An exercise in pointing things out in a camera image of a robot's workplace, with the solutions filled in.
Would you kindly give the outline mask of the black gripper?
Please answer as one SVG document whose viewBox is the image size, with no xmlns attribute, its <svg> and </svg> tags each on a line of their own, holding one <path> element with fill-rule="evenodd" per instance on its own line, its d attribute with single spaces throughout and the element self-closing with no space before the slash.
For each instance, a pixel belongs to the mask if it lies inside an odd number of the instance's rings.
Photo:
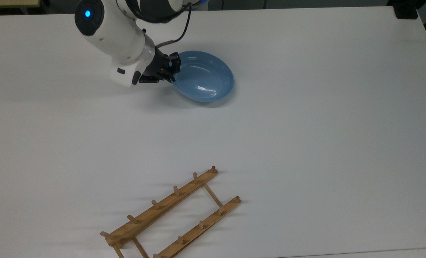
<svg viewBox="0 0 426 258">
<path fill-rule="evenodd" d="M 154 58 L 138 79 L 139 83 L 158 83 L 160 80 L 175 82 L 174 74 L 180 72 L 181 58 L 178 52 L 169 56 L 155 49 Z"/>
</svg>

